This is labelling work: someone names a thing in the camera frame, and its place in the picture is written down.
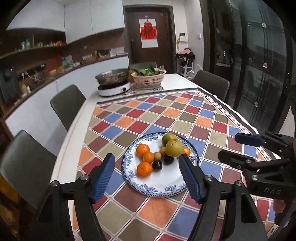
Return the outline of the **operator hand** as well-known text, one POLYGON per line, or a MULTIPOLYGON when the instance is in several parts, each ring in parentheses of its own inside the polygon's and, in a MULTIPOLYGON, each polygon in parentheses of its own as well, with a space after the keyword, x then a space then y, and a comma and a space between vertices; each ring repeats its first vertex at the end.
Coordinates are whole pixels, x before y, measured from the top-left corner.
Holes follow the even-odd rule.
POLYGON ((274 199, 273 201, 273 209, 276 213, 282 213, 286 207, 286 203, 284 200, 274 199))

